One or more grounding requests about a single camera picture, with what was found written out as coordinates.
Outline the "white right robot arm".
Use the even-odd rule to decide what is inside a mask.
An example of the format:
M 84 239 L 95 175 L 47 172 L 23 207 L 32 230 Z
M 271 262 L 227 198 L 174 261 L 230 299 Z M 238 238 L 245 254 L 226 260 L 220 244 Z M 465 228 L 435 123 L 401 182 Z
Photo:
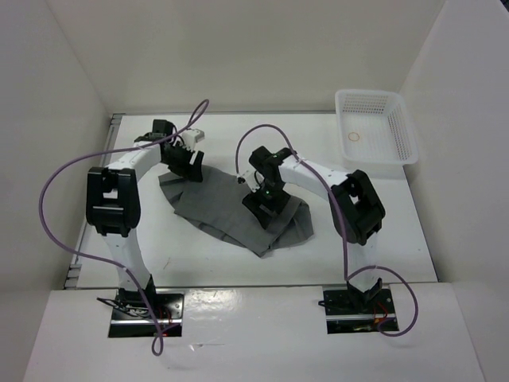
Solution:
M 295 185 L 327 201 L 333 225 L 343 240 L 344 279 L 349 306 L 365 313 L 376 303 L 383 282 L 375 274 L 378 233 L 385 208 L 368 175 L 345 173 L 298 158 L 289 148 L 271 153 L 264 146 L 252 152 L 253 167 L 237 175 L 250 192 L 243 205 L 267 229 L 289 204 L 286 185 Z

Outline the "grey skirt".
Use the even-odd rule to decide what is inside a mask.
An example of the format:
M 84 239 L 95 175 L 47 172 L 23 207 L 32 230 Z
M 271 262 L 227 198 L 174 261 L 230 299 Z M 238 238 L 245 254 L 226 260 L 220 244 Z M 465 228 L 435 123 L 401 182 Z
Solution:
M 159 177 L 161 191 L 174 213 L 202 232 L 260 258 L 276 249 L 301 245 L 314 235 L 309 205 L 302 199 L 292 196 L 283 212 L 264 229 L 242 204 L 250 193 L 247 185 L 211 166 L 203 166 L 202 174 L 202 182 L 174 173 Z

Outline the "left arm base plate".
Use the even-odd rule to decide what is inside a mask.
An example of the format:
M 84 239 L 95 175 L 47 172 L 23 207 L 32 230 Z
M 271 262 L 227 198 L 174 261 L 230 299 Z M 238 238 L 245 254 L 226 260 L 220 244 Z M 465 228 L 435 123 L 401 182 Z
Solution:
M 115 298 L 96 300 L 111 308 L 109 338 L 155 337 L 156 326 L 143 301 L 121 302 Z M 155 295 L 153 312 L 164 337 L 180 337 L 182 334 L 185 297 L 182 293 L 160 293 Z

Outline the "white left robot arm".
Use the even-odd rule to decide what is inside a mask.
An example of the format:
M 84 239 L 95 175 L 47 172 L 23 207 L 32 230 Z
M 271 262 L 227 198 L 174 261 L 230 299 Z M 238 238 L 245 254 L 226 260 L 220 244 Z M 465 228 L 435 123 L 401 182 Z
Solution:
M 201 130 L 178 132 L 170 121 L 155 119 L 152 131 L 137 137 L 122 157 L 87 173 L 87 222 L 103 237 L 116 263 L 119 302 L 140 318 L 156 313 L 158 298 L 136 232 L 142 215 L 138 181 L 160 163 L 185 180 L 203 181 L 204 153 L 196 149 L 202 140 Z

